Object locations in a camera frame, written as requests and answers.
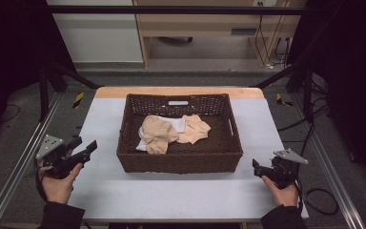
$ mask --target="white table surface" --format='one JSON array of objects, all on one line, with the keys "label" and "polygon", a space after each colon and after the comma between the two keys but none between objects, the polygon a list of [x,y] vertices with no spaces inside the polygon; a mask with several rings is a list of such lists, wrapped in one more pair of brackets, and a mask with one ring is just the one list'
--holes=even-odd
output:
[{"label": "white table surface", "polygon": [[[267,101],[231,99],[244,151],[234,173],[125,173],[116,148],[124,98],[95,98],[81,130],[79,152],[97,140],[91,161],[73,184],[69,205],[84,219],[111,222],[231,222],[260,219],[275,208],[272,194],[254,176],[252,159],[271,166],[283,150]],[[305,208],[302,217],[307,218]]]}]

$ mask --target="person's right hand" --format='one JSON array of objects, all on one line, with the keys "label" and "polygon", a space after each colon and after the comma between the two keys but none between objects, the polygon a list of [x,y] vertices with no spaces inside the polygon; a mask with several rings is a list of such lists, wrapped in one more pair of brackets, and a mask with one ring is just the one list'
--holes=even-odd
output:
[{"label": "person's right hand", "polygon": [[47,196],[47,201],[68,204],[71,197],[72,185],[76,177],[79,175],[83,165],[77,164],[70,174],[63,178],[57,179],[55,177],[44,176],[42,180],[44,192]]},{"label": "person's right hand", "polygon": [[298,203],[298,191],[293,184],[289,185],[285,189],[278,189],[275,183],[272,182],[268,177],[261,177],[266,186],[272,191],[274,201],[277,206],[284,205],[285,207],[297,206]]}]

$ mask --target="basket handle hole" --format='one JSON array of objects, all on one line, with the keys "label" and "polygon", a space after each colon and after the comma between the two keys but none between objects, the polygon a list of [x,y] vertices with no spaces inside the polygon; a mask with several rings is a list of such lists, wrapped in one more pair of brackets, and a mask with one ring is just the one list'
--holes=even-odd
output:
[{"label": "basket handle hole", "polygon": [[231,136],[234,135],[234,131],[233,131],[233,124],[231,123],[231,119],[228,119],[228,123],[230,124],[230,133],[231,133]]},{"label": "basket handle hole", "polygon": [[169,106],[187,106],[189,105],[189,101],[169,101]]}]

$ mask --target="black fabric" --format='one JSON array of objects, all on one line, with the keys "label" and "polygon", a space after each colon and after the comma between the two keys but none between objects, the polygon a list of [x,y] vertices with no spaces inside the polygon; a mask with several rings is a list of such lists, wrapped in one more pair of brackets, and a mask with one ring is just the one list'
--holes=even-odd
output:
[{"label": "black fabric", "polygon": [[48,202],[38,229],[79,229],[85,210],[69,205]]},{"label": "black fabric", "polygon": [[296,207],[278,206],[261,219],[264,229],[306,229]]},{"label": "black fabric", "polygon": [[[38,82],[43,63],[56,61],[75,71],[52,15],[25,10],[31,3],[47,6],[45,0],[0,0],[0,116],[12,92]],[[65,85],[61,73],[47,73],[50,80]]]},{"label": "black fabric", "polygon": [[[321,7],[326,2],[308,1],[308,4]],[[306,43],[313,39],[320,19],[301,17],[290,62],[295,61]],[[348,145],[351,159],[366,165],[365,0],[344,1],[323,33],[319,48],[312,55],[310,67],[327,81],[331,115]]]}]

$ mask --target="wooden table edge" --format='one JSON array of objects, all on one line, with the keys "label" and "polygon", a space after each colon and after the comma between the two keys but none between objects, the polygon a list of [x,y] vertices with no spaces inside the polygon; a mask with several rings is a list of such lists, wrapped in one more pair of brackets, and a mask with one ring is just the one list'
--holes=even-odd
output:
[{"label": "wooden table edge", "polygon": [[241,87],[102,87],[94,98],[124,98],[127,94],[228,94],[230,98],[264,98],[258,88]]}]

